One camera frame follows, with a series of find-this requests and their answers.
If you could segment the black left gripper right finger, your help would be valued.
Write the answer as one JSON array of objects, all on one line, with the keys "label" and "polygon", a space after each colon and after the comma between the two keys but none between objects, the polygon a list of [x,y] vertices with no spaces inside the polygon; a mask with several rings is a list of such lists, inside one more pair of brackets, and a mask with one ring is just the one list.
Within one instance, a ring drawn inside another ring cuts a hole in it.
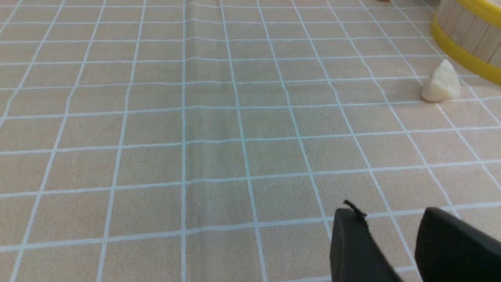
[{"label": "black left gripper right finger", "polygon": [[424,212],[414,257],[424,282],[501,280],[501,243],[437,207]]}]

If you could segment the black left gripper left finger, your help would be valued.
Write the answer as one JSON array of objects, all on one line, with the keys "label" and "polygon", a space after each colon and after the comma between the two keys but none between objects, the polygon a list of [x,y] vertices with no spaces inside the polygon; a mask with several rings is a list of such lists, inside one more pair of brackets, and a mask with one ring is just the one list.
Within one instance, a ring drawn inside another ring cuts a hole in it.
[{"label": "black left gripper left finger", "polygon": [[401,282],[370,233],[366,213],[349,200],[336,209],[330,247],[333,282]]}]

